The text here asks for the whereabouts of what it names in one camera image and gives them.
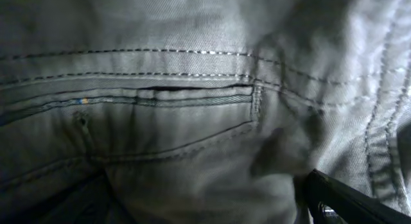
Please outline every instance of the pocket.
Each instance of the pocket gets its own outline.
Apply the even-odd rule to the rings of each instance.
[[[55,139],[58,137],[50,135],[71,126],[73,122],[70,120],[76,113],[81,113],[88,120],[87,133],[82,136],[90,140],[92,148],[75,146],[74,149],[97,157],[150,155],[155,158],[156,155],[163,157],[164,153],[178,154],[197,142],[207,142],[221,135],[223,138],[224,133],[252,123],[257,117],[256,95],[258,93],[251,86],[96,89],[14,103],[3,108],[0,120],[4,132],[12,132],[15,123],[43,124],[44,129],[37,131],[37,137]],[[56,118],[63,122],[63,125],[59,124],[61,127],[55,125]],[[58,133],[78,137],[67,132]],[[74,142],[87,145],[87,141]],[[42,141],[42,144],[47,143],[53,143],[54,146],[49,146],[53,151],[59,148],[56,141]],[[61,143],[61,146],[67,146],[67,143]]]

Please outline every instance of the garment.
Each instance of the garment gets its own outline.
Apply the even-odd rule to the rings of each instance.
[[[313,168],[411,214],[411,0],[0,0],[0,27],[3,217],[103,170],[138,223],[304,222]]]

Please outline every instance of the gray fabric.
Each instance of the gray fabric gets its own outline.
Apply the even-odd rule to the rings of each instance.
[[[410,215],[410,10],[411,0],[0,0],[2,116],[144,90],[252,96],[85,102],[0,126],[0,210],[104,169],[140,223],[303,222],[295,178],[318,168]]]

